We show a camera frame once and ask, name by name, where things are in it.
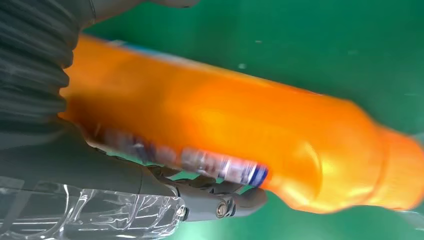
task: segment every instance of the orange bottle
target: orange bottle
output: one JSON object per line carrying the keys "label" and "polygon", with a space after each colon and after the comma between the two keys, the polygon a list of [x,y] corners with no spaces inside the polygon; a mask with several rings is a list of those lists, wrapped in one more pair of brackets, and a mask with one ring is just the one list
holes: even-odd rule
{"label": "orange bottle", "polygon": [[171,165],[260,185],[301,211],[423,198],[420,146],[350,101],[84,36],[74,55],[63,117],[91,133],[131,133]]}

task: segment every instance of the green background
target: green background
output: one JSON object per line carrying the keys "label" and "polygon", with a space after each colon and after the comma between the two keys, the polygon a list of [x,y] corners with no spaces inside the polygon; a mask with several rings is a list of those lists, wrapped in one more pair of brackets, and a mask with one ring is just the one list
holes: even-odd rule
{"label": "green background", "polygon": [[[87,32],[350,99],[380,123],[424,132],[422,0],[147,3]],[[183,223],[169,239],[422,240],[424,231],[377,207],[316,215],[270,193],[252,216]]]}

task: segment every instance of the bottle label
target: bottle label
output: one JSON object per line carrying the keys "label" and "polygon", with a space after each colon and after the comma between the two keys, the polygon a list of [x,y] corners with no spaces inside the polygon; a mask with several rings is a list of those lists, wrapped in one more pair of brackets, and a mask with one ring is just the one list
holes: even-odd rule
{"label": "bottle label", "polygon": [[268,174],[265,166],[223,154],[186,148],[181,154],[182,168],[211,178],[259,187]]}
{"label": "bottle label", "polygon": [[178,155],[170,147],[155,146],[141,137],[110,128],[96,131],[94,138],[96,141],[93,146],[105,151],[117,151],[136,157],[143,163],[153,162],[170,168],[182,167],[189,172],[237,184],[259,187],[268,174],[265,166],[253,161],[192,148],[186,148]]}

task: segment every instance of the clear plastic wrap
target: clear plastic wrap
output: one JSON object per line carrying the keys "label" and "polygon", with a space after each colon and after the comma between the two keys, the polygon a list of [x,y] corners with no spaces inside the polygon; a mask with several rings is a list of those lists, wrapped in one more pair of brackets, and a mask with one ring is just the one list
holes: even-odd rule
{"label": "clear plastic wrap", "polygon": [[81,189],[0,176],[0,240],[160,239],[186,212],[179,197]]}
{"label": "clear plastic wrap", "polygon": [[398,211],[400,216],[410,223],[416,230],[424,231],[424,216],[417,210]]}

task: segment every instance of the metal bolt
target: metal bolt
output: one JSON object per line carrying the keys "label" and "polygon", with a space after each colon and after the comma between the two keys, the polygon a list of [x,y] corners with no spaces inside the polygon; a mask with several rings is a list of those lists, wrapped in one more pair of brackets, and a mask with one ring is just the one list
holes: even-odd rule
{"label": "metal bolt", "polygon": [[184,217],[184,215],[186,215],[186,208],[185,207],[180,207],[177,211],[176,214],[179,217]]}
{"label": "metal bolt", "polygon": [[221,219],[225,216],[227,213],[227,203],[222,201],[218,204],[218,207],[216,208],[216,217]]}

